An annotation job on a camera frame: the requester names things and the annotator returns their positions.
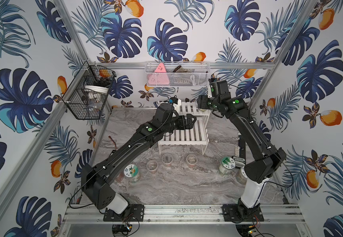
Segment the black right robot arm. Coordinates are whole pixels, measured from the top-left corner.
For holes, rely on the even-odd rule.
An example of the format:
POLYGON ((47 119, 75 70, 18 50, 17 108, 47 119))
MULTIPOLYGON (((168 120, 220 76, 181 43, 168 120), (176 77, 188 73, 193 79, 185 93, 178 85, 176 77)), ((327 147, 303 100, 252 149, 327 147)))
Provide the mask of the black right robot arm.
POLYGON ((282 148, 277 149, 251 117, 246 102, 241 97, 232 97, 227 81, 210 82, 209 95, 199 96, 198 108, 219 112, 238 129, 248 145, 254 161, 244 167, 247 176, 245 190, 238 202, 244 208, 255 208, 264 184, 281 166, 286 158, 282 148))

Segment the clear seed container red label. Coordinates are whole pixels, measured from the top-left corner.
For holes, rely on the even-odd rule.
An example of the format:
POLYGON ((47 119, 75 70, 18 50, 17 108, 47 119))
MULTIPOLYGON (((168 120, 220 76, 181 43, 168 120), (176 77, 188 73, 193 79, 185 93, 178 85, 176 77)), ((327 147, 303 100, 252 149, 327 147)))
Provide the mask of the clear seed container red label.
POLYGON ((190 154, 186 157, 186 163, 189 168, 194 168, 198 163, 198 158, 194 154, 190 154))

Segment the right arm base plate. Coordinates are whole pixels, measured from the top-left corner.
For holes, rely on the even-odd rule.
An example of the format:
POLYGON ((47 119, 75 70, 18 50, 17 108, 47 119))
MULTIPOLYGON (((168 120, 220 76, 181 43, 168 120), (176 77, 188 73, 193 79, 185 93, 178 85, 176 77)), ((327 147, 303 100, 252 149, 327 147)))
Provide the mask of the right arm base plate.
POLYGON ((260 222, 264 221, 260 204, 252 208, 247 208, 243 204, 224 204, 222 206, 223 218, 225 222, 260 222))

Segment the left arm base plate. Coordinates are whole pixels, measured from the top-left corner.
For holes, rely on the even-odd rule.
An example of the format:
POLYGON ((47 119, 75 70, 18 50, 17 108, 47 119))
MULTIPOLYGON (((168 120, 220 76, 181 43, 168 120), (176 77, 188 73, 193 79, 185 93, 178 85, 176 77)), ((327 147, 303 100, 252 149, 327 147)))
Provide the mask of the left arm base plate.
POLYGON ((144 218, 145 206, 142 204, 130 204, 121 214, 113 210, 106 209, 103 217, 104 222, 142 222, 144 218))

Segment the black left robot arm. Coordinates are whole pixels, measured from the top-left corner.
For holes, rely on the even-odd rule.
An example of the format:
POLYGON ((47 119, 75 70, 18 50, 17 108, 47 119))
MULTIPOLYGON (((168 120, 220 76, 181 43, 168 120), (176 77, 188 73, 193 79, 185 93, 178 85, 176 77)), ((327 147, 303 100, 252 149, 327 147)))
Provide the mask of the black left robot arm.
POLYGON ((197 117, 192 114, 179 115, 174 106, 161 104, 151 120, 141 124, 134 135, 113 155, 95 166, 85 165, 81 171, 81 190, 98 209, 109 208, 121 214, 128 202, 110 185, 131 162, 175 130, 190 130, 197 117))

